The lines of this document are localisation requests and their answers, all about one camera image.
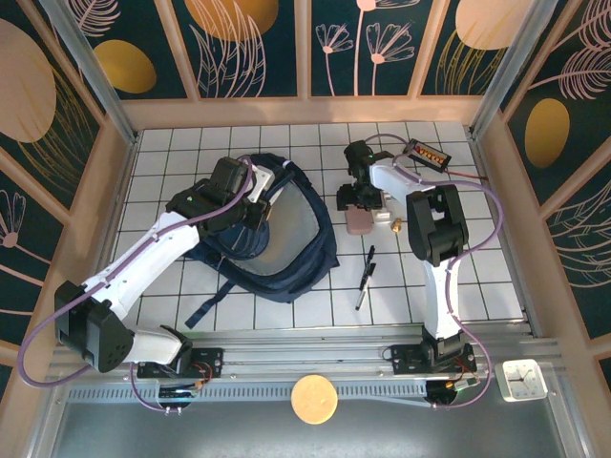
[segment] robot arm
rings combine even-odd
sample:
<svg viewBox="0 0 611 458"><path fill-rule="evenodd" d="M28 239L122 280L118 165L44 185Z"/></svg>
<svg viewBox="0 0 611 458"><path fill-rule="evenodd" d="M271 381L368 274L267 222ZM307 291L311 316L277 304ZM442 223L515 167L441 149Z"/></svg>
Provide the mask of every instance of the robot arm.
<svg viewBox="0 0 611 458"><path fill-rule="evenodd" d="M426 276L427 313L421 347L427 366L438 370L460 356L465 345L446 297L448 266L463 252L469 238L458 191L453 185L423 185L402 177L392 166L392 155L374 154L364 141L351 143L345 156L348 173L356 182L338 191L338 210L346 210L348 205L379 209L381 191L407 206L410 246L422 261ZM450 283L454 310L458 309L458 265L453 265Z"/></svg>
<svg viewBox="0 0 611 458"><path fill-rule="evenodd" d="M451 186L425 186L402 177L392 159L382 159L369 167L371 185L389 193L408 207L408 234L414 255L423 261L426 276L427 314L424 327L436 340L449 339L460 332L446 299L448 264L462 253L467 242L467 226L458 193ZM435 220L432 211L442 213ZM451 301L458 303L458 264L453 266Z"/></svg>
<svg viewBox="0 0 611 458"><path fill-rule="evenodd" d="M128 329L122 320L174 260L209 234L239 222L256 229L267 218L270 205L262 193L274 176L263 167L253 166L253 172L251 189L235 206L195 225L187 224L188 219L218 210L243 187L247 167L229 157L221 159L209 179L176 194L147 234L118 260L80 286L69 281L62 284L55 292L55 309L100 283L105 287L57 319L56 338L99 372L131 362L157 363L176 374L183 372L190 364L192 348L186 337L169 326ZM155 241L147 243L150 238Z"/></svg>

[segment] backpack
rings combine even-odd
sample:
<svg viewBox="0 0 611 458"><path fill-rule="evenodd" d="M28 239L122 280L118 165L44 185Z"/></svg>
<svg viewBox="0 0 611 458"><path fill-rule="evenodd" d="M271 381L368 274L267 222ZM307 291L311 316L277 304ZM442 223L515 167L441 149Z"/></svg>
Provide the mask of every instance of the backpack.
<svg viewBox="0 0 611 458"><path fill-rule="evenodd" d="M274 174L263 196L269 199L282 192L258 230L239 223L185 253L228 278L185 322L190 329L235 285L270 301L291 303L339 265L327 207L306 174L290 160L270 153L250 159Z"/></svg>

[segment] clock face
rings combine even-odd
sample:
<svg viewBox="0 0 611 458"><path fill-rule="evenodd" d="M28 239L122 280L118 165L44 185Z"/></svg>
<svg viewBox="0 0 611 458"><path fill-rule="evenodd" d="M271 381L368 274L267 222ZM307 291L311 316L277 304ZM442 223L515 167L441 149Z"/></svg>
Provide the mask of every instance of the clock face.
<svg viewBox="0 0 611 458"><path fill-rule="evenodd" d="M509 393L517 401L540 399L547 395L541 369L534 361L508 361L503 364Z"/></svg>

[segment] clock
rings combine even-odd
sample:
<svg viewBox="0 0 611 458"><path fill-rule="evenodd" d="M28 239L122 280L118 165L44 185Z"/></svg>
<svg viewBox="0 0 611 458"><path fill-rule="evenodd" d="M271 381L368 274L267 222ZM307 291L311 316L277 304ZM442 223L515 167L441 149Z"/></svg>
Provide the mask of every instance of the clock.
<svg viewBox="0 0 611 458"><path fill-rule="evenodd" d="M500 394L508 403L547 397L547 385L535 360L514 360L497 364L496 379Z"/></svg>

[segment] gold nut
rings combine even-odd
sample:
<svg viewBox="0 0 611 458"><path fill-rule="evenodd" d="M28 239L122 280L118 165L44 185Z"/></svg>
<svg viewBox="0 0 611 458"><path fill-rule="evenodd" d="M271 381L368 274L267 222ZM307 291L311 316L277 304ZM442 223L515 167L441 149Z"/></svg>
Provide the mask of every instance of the gold nut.
<svg viewBox="0 0 611 458"><path fill-rule="evenodd" d="M401 232L401 219L397 218L395 221L393 221L392 224L390 225L390 229L395 234L398 234L399 232Z"/></svg>

